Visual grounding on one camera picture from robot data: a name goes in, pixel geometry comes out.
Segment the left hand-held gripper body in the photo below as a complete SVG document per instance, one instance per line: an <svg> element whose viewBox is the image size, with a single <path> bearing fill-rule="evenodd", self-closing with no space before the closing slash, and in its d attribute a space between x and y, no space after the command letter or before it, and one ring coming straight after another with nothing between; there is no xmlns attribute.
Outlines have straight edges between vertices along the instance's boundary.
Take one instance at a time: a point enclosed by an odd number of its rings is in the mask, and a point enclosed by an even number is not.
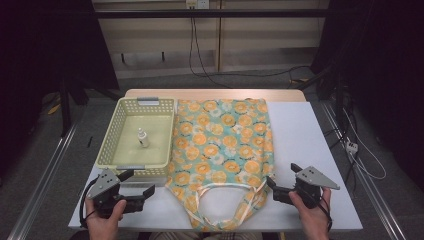
<svg viewBox="0 0 424 240"><path fill-rule="evenodd" d="M118 175L112 170L104 169L96 179L94 186L88 191L88 198L94 202L94 208L102 218L109 218L113 212L114 206L120 200L126 200L126 198L129 197L119 193L121 183L122 182L118 179ZM137 204L127 201L123 213L142 211L144 203Z"/></svg>

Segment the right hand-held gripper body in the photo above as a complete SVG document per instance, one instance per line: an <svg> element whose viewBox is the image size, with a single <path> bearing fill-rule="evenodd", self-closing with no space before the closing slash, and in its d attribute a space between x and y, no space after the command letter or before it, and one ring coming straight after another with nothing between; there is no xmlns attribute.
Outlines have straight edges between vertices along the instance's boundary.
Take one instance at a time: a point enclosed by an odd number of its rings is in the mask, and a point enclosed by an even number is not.
<svg viewBox="0 0 424 240"><path fill-rule="evenodd" d="M321 188L339 190L340 186L313 166L295 173L294 190L309 209L315 208L320 202Z"/></svg>

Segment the pale yellow plastic basket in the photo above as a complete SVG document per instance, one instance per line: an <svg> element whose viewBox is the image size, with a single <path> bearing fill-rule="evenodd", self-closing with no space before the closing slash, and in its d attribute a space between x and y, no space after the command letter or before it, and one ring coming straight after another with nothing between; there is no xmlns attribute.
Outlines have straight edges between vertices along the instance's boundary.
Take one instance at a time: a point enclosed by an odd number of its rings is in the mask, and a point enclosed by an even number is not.
<svg viewBox="0 0 424 240"><path fill-rule="evenodd" d="M115 107L97 155L96 166L115 173L134 170L135 178L167 175L172 149L175 101L158 97L124 97ZM138 129L148 134L143 148Z"/></svg>

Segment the orange floral fabric bag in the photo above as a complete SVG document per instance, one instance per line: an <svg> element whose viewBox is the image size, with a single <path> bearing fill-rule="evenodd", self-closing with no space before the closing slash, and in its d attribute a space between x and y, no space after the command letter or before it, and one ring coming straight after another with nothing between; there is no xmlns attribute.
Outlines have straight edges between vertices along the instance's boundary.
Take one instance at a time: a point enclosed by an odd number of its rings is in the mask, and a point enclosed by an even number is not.
<svg viewBox="0 0 424 240"><path fill-rule="evenodd" d="M260 210L273 179L274 149L264 99L180 100L166 188L178 199L192 227L230 231ZM245 191L232 218L213 221L201 198L220 187Z"/></svg>

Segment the person's right hand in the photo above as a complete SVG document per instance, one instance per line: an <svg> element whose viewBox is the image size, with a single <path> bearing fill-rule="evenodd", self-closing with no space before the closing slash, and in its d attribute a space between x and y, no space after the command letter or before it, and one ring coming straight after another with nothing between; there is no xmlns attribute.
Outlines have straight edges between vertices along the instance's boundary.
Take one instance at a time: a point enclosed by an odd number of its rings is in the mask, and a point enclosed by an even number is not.
<svg viewBox="0 0 424 240"><path fill-rule="evenodd" d="M307 208L301 197L294 191L289 193L289 197L299 212L303 231L308 240L329 240L328 218L319 208Z"/></svg>

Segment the person's left hand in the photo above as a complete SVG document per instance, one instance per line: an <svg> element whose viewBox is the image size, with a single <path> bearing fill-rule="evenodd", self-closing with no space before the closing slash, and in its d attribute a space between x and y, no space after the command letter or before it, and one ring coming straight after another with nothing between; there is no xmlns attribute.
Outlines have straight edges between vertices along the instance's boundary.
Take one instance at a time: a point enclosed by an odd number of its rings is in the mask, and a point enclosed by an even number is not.
<svg viewBox="0 0 424 240"><path fill-rule="evenodd" d="M86 223L90 240L114 240L118 233L118 223L123 218L123 212L127 205L126 200L120 200L113 208L111 216L107 219L101 218L95 211L94 202L85 199Z"/></svg>

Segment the wooden table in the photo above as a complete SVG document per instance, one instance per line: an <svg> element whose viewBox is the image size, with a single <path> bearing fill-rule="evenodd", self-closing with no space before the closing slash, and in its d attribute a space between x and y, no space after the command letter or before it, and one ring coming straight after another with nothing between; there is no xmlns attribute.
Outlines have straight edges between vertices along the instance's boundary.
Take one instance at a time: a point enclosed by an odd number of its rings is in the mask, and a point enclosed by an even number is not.
<svg viewBox="0 0 424 240"><path fill-rule="evenodd" d="M126 97L169 97L175 99L246 99L263 98L270 102L305 102L296 89L130 89Z"/></svg>

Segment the dark curtain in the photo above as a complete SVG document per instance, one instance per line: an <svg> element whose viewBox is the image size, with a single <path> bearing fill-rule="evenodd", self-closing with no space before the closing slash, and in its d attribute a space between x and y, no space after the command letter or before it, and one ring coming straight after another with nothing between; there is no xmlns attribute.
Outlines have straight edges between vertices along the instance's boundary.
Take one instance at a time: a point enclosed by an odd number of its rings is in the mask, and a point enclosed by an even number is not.
<svg viewBox="0 0 424 240"><path fill-rule="evenodd" d="M43 97L117 89L93 0L0 0L0 175L18 159Z"/></svg>
<svg viewBox="0 0 424 240"><path fill-rule="evenodd" d="M424 0L329 0L328 8L358 15L325 20L311 70L329 66L352 40L341 74L398 165L424 188Z"/></svg>

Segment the black horizontal bar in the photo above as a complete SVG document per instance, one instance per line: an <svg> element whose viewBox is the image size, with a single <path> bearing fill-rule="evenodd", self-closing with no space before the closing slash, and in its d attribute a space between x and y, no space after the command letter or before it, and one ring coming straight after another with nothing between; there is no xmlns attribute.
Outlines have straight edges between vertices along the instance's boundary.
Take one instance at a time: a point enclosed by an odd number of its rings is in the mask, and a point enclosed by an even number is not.
<svg viewBox="0 0 424 240"><path fill-rule="evenodd" d="M94 15L102 19L115 18L314 18L332 15L322 9L288 9L288 10L101 10Z"/></svg>

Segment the metal floor rail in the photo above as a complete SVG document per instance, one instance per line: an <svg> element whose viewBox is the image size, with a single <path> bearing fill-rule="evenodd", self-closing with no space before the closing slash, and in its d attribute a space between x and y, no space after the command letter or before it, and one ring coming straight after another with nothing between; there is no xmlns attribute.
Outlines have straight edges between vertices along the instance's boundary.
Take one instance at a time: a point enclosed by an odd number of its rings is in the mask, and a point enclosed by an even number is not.
<svg viewBox="0 0 424 240"><path fill-rule="evenodd" d="M65 135L60 137L41 179L37 182L34 191L31 193L7 240L26 240L77 127L77 123L72 124L65 132Z"/></svg>
<svg viewBox="0 0 424 240"><path fill-rule="evenodd" d="M341 127L336 122L335 110L331 107L330 104L322 103L321 106L331 126L335 128L340 146L347 154L347 159L349 160L349 164L352 167L352 171L355 173L356 179L364 188L368 199L370 200L376 214L378 215L382 225L388 233L389 238L391 240L407 240L406 235L399 225L399 222L396 219L393 211L375 184L375 178L370 175L366 167L363 165L360 157L355 157L353 153L348 150L348 145L350 144L349 137L343 135Z"/></svg>

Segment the wooden post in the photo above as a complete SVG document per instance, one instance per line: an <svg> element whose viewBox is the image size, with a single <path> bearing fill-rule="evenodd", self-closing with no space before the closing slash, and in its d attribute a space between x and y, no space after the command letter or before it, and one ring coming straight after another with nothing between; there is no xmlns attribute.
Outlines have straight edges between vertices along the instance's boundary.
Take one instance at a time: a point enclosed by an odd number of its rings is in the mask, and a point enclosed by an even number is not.
<svg viewBox="0 0 424 240"><path fill-rule="evenodd" d="M216 9L222 10L222 0L216 0ZM222 18L216 20L216 54L215 54L215 68L217 72L221 71L221 29L222 29Z"/></svg>

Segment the white wall socket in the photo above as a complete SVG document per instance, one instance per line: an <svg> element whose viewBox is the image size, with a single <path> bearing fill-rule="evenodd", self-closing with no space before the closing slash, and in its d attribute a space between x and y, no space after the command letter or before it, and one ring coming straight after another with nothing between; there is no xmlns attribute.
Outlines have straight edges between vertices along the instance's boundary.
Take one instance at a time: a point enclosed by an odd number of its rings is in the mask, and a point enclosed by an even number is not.
<svg viewBox="0 0 424 240"><path fill-rule="evenodd" d="M186 0L187 9L209 9L210 2L209 0Z"/></svg>

